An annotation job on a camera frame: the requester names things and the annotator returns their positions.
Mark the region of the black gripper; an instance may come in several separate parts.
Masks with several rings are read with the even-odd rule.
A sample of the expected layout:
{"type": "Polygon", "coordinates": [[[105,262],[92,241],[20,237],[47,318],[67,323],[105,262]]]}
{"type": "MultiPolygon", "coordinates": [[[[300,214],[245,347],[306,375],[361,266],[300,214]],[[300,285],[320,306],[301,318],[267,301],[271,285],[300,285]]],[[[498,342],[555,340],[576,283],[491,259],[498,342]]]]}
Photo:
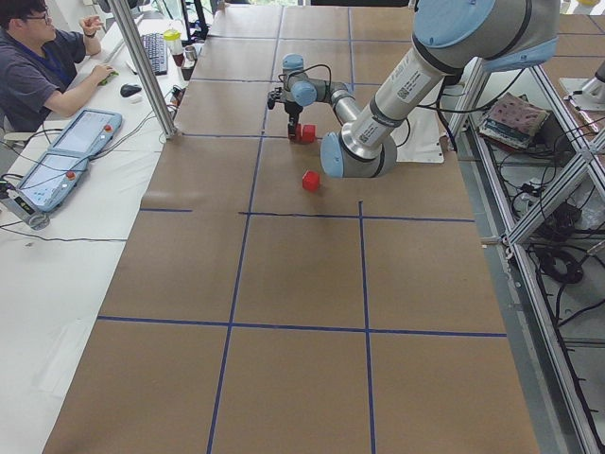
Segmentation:
{"type": "Polygon", "coordinates": [[[268,92],[267,106],[273,110],[277,104],[283,104],[285,112],[288,114],[287,134],[290,141],[298,140],[298,123],[300,115],[303,112],[303,106],[295,100],[291,100],[282,87],[277,87],[268,92]]]}

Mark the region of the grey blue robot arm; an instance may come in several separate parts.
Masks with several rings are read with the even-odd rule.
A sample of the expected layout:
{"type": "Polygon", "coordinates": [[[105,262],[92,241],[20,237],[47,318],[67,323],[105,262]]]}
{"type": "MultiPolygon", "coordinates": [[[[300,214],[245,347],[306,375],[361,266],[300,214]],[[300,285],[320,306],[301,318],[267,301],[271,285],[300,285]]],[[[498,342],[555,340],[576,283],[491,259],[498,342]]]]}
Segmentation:
{"type": "Polygon", "coordinates": [[[392,132],[438,83],[461,74],[473,58],[490,73],[549,60],[559,17],[557,1],[420,1],[411,48],[364,108],[345,84],[308,77],[298,54],[284,57],[282,84],[268,93],[267,104],[284,104],[289,138],[296,136],[304,107],[329,104],[341,129],[321,140],[323,171],[333,178],[380,177],[396,163],[392,132]]]}

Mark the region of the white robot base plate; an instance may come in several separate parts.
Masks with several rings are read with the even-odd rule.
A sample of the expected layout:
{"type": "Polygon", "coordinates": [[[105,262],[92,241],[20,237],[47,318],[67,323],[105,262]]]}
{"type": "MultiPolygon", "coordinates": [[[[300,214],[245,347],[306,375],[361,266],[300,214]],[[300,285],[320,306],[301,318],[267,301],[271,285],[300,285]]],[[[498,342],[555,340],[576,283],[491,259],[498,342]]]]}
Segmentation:
{"type": "Polygon", "coordinates": [[[412,111],[391,137],[397,146],[398,163],[441,164],[441,129],[437,115],[426,109],[412,111]]]}

